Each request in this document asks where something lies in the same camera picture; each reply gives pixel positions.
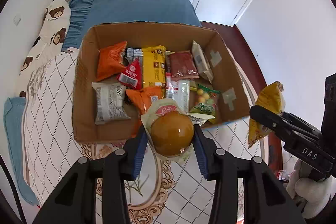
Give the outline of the red triangular snack pack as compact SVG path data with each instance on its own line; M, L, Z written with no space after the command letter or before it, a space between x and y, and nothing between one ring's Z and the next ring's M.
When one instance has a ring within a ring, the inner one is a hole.
M131 62L118 76L118 81L127 88L134 90L142 89L142 73L137 59Z

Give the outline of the clear yellow-edged snack pack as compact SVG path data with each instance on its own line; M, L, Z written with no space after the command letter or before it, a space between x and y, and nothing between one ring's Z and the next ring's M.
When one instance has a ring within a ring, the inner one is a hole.
M170 61L170 55L173 54L172 51L165 51L165 71L166 73L171 74L171 61Z

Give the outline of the long red-white snack pack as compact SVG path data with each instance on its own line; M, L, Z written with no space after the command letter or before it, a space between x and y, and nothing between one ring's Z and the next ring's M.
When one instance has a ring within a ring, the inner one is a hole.
M166 98L177 102L180 109L189 112L190 80L172 80L171 73L166 73Z

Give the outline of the black snack bar wrapper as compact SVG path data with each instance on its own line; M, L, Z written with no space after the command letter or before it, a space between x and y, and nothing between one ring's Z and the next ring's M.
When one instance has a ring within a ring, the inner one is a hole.
M131 48L127 47L126 49L126 59L128 64L131 64L133 61L138 60L140 67L143 66L143 51L141 48Z

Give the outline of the yellow panda snack bag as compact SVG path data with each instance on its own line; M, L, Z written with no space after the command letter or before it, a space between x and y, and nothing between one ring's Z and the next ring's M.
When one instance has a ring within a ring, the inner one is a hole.
M273 131L264 121L268 115L282 116L285 110L283 91L283 84L275 81L259 93L255 105L250 109L248 148Z

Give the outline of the orange snack bag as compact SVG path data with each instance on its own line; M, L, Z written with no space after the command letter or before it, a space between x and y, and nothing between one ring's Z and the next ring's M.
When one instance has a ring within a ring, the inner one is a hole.
M163 98L160 86L150 86L141 90L127 89L126 95L141 115L145 114L151 104Z
M123 41L100 50L96 73L97 82L119 74L126 68L123 62L126 46L127 41Z

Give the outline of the cream cookie pack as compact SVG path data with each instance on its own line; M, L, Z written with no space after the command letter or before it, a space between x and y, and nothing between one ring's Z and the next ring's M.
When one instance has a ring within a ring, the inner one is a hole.
M191 52L198 70L198 74L208 82L212 83L214 75L210 64L201 46L196 41L193 41Z

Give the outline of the wall socket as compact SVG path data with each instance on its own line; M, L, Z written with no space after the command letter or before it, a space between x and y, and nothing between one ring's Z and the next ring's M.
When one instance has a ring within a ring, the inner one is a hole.
M22 20L22 17L18 14L13 18L13 23L15 24L15 26L18 26L21 20Z

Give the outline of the grey-white snack pack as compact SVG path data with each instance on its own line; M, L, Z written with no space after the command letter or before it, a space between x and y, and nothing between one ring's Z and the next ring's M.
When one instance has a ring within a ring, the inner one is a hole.
M131 119L123 107L126 87L122 84L93 83L96 92L96 125Z

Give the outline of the white diamond-pattern quilt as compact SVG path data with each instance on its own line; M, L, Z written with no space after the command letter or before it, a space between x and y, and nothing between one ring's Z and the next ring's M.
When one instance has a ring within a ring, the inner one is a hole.
M83 158L88 170L107 170L118 160L131 223L207 223L215 183L201 174L193 151L172 160L157 156L141 125L136 138L78 143L72 128L77 53L60 53L28 80L23 114L24 178L43 204L70 167Z

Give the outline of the cardboard milk box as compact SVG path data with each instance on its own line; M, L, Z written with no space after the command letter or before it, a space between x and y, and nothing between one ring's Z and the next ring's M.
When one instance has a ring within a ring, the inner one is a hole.
M95 123L96 92L92 84L98 81L100 57L107 58L104 48L122 42L129 48L143 51L142 87L165 87L165 50L189 51L197 42L207 57L214 74L211 86L220 91L214 124L222 124L247 117L249 104L234 58L222 37L207 28L185 24L134 22L100 24L90 28L82 40L77 57L73 89L72 126L78 143L109 143L132 137L139 126L139 110L127 104L129 119Z

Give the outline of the dark red snack pack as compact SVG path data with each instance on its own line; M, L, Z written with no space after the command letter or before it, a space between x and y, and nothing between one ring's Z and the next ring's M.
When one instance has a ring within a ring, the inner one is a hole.
M168 56L171 78L175 81L183 79L198 79L199 73L190 51L175 52Z

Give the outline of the bear-print pillow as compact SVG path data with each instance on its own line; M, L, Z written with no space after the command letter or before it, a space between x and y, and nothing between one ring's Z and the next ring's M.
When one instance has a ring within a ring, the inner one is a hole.
M70 26L71 9L65 0L52 0L46 8L42 28L21 66L14 95L25 97L32 73L57 56Z

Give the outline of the blue bed sheet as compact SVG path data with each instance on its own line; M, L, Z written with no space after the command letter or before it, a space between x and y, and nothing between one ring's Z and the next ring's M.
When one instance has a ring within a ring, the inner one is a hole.
M88 29L101 23L144 21L201 26L189 0L72 0L68 6L71 9L70 26L59 53L63 56L79 49ZM19 192L27 203L38 205L38 199L25 181L23 172L21 121L25 104L26 96L7 99L4 124Z

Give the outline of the green candy ball bag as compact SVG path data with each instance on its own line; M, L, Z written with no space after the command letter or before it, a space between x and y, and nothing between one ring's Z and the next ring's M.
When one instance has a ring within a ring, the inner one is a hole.
M207 86L197 84L197 91L195 97L195 104L191 108L191 113L199 113L214 116L209 119L209 122L215 124L217 121L218 99L220 95L219 90L214 90Z

